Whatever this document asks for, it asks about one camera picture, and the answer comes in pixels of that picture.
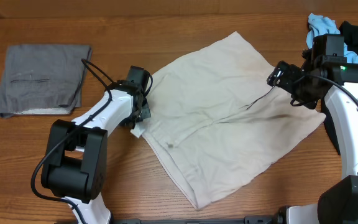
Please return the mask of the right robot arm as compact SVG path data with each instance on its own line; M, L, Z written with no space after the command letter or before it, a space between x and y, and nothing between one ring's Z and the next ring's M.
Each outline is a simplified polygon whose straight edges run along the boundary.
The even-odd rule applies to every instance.
M302 67L280 61L267 79L291 94L292 106L321 106L324 127L341 157L341 180L318 203L281 208L273 223L358 223L358 63L344 56L344 38L324 34L303 51Z

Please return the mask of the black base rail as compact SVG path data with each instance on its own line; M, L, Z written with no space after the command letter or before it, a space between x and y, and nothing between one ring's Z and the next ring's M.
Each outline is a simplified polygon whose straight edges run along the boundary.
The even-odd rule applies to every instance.
M273 216L246 216L244 218L190 219L190 220L112 220L109 224L274 224L284 223L283 218Z

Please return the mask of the folded grey shorts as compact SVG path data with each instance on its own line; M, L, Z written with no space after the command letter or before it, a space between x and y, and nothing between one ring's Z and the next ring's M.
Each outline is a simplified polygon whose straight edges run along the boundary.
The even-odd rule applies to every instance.
M70 114L81 106L90 45L19 44L7 48L0 117Z

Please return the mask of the beige cotton shorts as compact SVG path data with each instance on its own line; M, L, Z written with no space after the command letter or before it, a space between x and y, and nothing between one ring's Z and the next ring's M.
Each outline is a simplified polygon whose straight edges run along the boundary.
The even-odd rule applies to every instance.
M250 183L324 121L268 86L272 72L234 32L154 73L142 135L195 209Z

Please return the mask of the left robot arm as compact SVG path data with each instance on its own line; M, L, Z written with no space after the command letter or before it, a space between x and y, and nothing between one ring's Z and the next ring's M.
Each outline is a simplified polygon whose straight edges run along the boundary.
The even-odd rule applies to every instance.
M112 223L101 190L106 180L108 137L118 126L133 129L151 117L146 96L152 76L132 66L126 79L106 85L102 99L73 121L52 124L45 157L35 168L53 201L69 205L77 223Z

